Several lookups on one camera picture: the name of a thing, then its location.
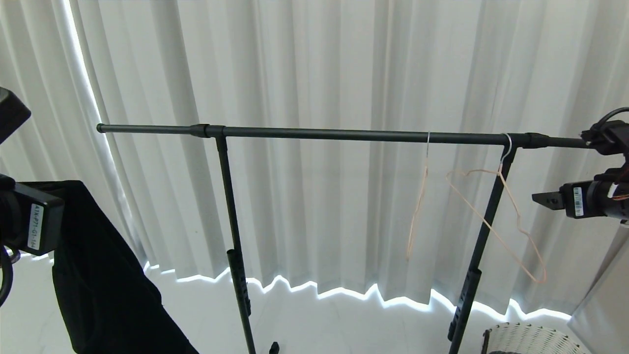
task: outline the metal hook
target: metal hook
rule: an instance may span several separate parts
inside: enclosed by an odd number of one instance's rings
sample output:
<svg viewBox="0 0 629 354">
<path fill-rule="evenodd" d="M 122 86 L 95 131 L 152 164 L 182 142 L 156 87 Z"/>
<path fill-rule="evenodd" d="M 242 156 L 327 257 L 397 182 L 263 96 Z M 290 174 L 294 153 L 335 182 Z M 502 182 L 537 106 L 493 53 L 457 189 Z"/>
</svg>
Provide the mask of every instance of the metal hook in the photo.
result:
<svg viewBox="0 0 629 354">
<path fill-rule="evenodd" d="M 509 156 L 509 154 L 511 154 L 511 149 L 513 148 L 513 140 L 511 140 L 511 136 L 508 133 L 503 133 L 504 135 L 507 136 L 507 138 L 509 138 L 509 150 L 507 150 L 507 153 L 505 155 L 502 156 L 502 158 L 500 159 L 500 164 L 503 164 L 504 159 Z"/>
<path fill-rule="evenodd" d="M 426 139 L 426 158 L 428 159 L 428 149 L 430 148 L 430 132 L 428 132 L 428 138 Z"/>
</svg>

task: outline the white floor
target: white floor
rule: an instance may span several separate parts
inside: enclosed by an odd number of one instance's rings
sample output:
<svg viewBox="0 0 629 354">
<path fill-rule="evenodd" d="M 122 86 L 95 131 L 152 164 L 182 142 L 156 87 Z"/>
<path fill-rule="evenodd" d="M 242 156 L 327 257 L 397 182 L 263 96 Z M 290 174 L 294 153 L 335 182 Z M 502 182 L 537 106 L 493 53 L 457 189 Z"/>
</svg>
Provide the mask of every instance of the white floor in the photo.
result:
<svg viewBox="0 0 629 354">
<path fill-rule="evenodd" d="M 48 259 L 25 258 L 15 265 L 13 291 L 0 312 L 0 352 L 71 354 L 57 307 Z M 149 268 L 147 275 L 162 292 L 165 308 L 201 354 L 246 353 L 231 278 L 177 281 L 174 272 Z M 430 305 L 383 304 L 379 293 L 367 296 L 324 294 L 313 286 L 290 289 L 277 281 L 266 290 L 253 281 L 251 323 L 258 353 L 273 341 L 281 353 L 447 353 L 452 305 L 433 292 Z M 528 322 L 555 328 L 574 338 L 565 318 L 526 316 L 514 306 L 506 316 L 483 312 L 476 304 L 460 354 L 481 352 L 486 328 L 505 322 Z"/>
</svg>

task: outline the white label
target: white label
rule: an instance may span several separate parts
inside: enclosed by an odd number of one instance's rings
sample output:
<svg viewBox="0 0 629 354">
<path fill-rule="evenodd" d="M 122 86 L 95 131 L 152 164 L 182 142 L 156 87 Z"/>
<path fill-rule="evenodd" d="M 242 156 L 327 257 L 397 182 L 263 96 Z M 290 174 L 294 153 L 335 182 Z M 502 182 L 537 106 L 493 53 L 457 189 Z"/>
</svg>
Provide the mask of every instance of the white label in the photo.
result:
<svg viewBox="0 0 629 354">
<path fill-rule="evenodd" d="M 38 204 L 31 206 L 31 220 L 28 226 L 28 244 L 31 249 L 39 250 L 42 239 L 43 207 Z"/>
<path fill-rule="evenodd" d="M 574 216 L 583 216 L 583 195 L 581 193 L 581 187 L 572 189 L 574 195 Z"/>
</svg>

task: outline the black cloth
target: black cloth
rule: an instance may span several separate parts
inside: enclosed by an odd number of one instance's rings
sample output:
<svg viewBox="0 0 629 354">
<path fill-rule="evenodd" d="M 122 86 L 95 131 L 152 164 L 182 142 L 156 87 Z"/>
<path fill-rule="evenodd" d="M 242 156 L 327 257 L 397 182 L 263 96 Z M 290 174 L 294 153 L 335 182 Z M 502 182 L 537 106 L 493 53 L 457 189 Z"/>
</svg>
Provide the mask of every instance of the black cloth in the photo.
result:
<svg viewBox="0 0 629 354">
<path fill-rule="evenodd" d="M 196 353 L 83 183 L 25 184 L 65 200 L 52 278 L 76 353 Z"/>
</svg>

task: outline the horizontal bar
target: horizontal bar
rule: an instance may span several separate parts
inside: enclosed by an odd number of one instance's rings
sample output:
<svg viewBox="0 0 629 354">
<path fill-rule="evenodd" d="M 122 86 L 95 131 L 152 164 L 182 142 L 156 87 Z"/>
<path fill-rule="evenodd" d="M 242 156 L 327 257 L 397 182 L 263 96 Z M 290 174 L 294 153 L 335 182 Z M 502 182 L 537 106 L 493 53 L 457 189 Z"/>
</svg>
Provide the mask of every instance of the horizontal bar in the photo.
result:
<svg viewBox="0 0 629 354">
<path fill-rule="evenodd" d="M 399 132 L 385 130 L 342 130 L 306 128 L 255 128 L 221 127 L 197 124 L 184 127 L 163 125 L 105 125 L 99 124 L 101 133 L 187 134 L 197 137 L 257 137 L 279 139 L 357 140 L 381 142 L 427 142 L 428 132 Z M 549 137 L 537 133 L 509 133 L 513 147 L 529 149 L 539 147 L 575 147 L 588 149 L 581 139 Z M 500 145 L 509 146 L 506 134 L 442 133 L 431 132 L 430 142 L 436 144 Z"/>
</svg>

